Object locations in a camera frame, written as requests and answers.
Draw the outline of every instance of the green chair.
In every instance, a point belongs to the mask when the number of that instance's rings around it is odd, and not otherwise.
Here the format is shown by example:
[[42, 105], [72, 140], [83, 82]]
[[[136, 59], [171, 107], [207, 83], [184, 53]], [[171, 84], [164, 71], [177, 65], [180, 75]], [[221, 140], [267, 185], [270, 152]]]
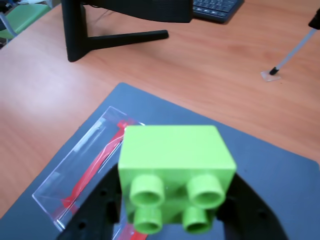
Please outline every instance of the green chair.
[[8, 15], [5, 16], [6, 20], [4, 20], [3, 17], [1, 18], [2, 21], [6, 21], [3, 24], [7, 29], [0, 31], [0, 38], [13, 39], [16, 35], [20, 34], [23, 30], [25, 30], [50, 10], [51, 8], [44, 4], [27, 4], [16, 6], [11, 12], [8, 13]]

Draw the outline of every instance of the green lego duplo brick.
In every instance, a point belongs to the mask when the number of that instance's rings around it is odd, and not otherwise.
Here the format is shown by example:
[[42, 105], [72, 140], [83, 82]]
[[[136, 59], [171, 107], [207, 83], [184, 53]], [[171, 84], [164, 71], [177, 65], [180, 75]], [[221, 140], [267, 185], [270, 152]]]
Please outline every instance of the green lego duplo brick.
[[236, 173], [212, 125], [147, 125], [125, 129], [118, 163], [127, 219], [154, 234], [181, 223], [189, 233], [212, 227]]

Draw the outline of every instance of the lego brick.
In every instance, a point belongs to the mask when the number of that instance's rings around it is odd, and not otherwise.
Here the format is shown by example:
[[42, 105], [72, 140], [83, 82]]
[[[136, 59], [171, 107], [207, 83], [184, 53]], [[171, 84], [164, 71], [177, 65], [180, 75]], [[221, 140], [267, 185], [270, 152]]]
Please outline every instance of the lego brick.
[[153, 234], [182, 223], [190, 233], [212, 226], [236, 164], [212, 125], [128, 126], [118, 163], [129, 223]]

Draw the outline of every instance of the desk surface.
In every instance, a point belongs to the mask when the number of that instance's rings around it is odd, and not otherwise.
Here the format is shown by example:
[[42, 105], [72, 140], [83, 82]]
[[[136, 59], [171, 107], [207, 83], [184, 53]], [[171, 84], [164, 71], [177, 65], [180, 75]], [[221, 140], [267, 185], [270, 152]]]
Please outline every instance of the desk surface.
[[58, 6], [0, 51], [3, 144], [0, 216], [120, 82], [320, 163], [320, 33], [306, 35], [318, 0], [247, 0], [218, 25], [141, 20], [87, 8], [91, 35], [167, 29], [170, 38], [92, 51], [67, 61]]

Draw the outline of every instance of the black mat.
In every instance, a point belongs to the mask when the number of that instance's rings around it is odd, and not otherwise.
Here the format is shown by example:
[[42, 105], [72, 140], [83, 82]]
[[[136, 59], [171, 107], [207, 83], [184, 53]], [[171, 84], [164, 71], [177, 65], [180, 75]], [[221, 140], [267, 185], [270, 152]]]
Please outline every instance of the black mat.
[[[124, 83], [111, 92], [4, 215], [0, 222], [0, 239], [53, 240], [57, 237], [58, 230], [34, 201], [32, 193], [108, 106], [146, 125], [217, 126], [237, 163], [238, 174], [273, 209], [288, 238], [319, 239], [320, 171], [316, 162]], [[224, 234], [222, 224], [215, 221], [213, 230], [206, 234], [190, 235], [179, 225], [168, 225], [148, 239], [223, 240]]]

